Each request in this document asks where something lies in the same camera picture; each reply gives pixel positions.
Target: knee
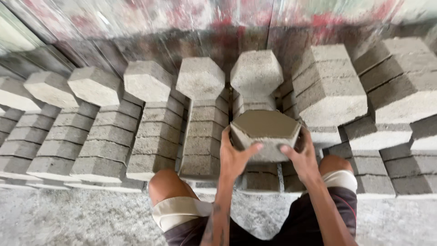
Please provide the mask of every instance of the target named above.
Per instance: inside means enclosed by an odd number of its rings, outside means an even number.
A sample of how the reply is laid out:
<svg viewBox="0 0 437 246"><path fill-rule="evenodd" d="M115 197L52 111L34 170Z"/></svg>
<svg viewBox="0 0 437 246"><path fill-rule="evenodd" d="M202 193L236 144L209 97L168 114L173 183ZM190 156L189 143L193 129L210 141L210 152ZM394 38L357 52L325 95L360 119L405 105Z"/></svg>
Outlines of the knee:
<svg viewBox="0 0 437 246"><path fill-rule="evenodd" d="M349 170L352 173L354 172L350 163L344 158L341 158L340 156L327 155L323 157L319 165L320 175L323 176L328 172L332 172L336 170Z"/></svg>
<svg viewBox="0 0 437 246"><path fill-rule="evenodd" d="M156 190L161 184L167 183L168 180L179 178L177 173L170 168L159 170L149 181L149 190Z"/></svg>

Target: gravel floor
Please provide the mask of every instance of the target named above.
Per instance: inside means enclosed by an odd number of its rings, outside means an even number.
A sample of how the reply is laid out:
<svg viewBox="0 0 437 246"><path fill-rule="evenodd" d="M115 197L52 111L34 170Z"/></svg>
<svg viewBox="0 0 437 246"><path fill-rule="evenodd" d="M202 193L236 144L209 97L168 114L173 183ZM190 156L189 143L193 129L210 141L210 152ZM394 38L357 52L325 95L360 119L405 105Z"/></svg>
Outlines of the gravel floor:
<svg viewBox="0 0 437 246"><path fill-rule="evenodd" d="M231 216L268 239L279 231L294 199L234 192ZM151 213L146 191L2 190L0 245L166 245ZM437 200L363 200L357 219L360 245L437 244Z"/></svg>

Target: right hand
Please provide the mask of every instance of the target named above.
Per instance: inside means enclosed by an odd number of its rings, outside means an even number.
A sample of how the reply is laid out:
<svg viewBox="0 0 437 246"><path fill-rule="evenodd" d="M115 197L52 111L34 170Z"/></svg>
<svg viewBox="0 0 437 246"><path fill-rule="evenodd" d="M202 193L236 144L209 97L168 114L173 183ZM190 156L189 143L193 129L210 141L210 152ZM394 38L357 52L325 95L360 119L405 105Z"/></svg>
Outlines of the right hand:
<svg viewBox="0 0 437 246"><path fill-rule="evenodd" d="M282 145L281 152L291 160L302 183L305 184L310 179L321 178L311 134L305 127L301 127L295 149Z"/></svg>

